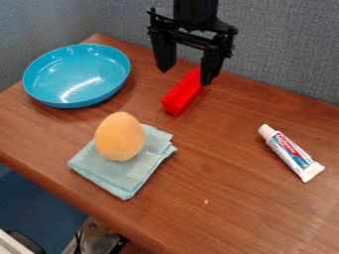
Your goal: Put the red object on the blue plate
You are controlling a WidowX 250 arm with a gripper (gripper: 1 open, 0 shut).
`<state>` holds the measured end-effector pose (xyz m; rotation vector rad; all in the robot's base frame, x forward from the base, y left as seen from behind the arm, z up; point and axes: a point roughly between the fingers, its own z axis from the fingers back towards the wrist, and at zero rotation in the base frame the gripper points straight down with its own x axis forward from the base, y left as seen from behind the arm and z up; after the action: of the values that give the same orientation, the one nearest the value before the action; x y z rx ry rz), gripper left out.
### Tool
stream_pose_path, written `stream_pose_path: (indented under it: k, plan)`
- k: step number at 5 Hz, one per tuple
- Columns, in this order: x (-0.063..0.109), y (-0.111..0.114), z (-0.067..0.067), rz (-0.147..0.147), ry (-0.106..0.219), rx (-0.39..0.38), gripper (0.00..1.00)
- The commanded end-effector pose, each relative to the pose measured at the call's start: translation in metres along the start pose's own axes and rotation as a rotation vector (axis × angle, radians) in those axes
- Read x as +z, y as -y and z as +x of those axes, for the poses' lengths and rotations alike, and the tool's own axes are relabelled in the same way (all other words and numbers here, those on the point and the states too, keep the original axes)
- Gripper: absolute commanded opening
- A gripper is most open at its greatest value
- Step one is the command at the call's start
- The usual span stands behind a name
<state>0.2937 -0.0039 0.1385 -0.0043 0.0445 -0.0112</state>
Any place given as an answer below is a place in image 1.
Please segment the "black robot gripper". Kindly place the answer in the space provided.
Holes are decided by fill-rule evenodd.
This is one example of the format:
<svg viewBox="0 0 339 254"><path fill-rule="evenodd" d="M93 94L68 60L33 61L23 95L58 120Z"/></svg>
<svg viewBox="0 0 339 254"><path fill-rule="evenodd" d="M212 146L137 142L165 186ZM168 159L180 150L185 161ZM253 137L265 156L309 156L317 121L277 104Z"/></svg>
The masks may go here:
<svg viewBox="0 0 339 254"><path fill-rule="evenodd" d="M172 9L150 7L148 35L157 68L165 72L176 63L176 45L204 51L200 83L218 75L224 56L233 54L238 30L217 17L218 0L172 0Z"/></svg>

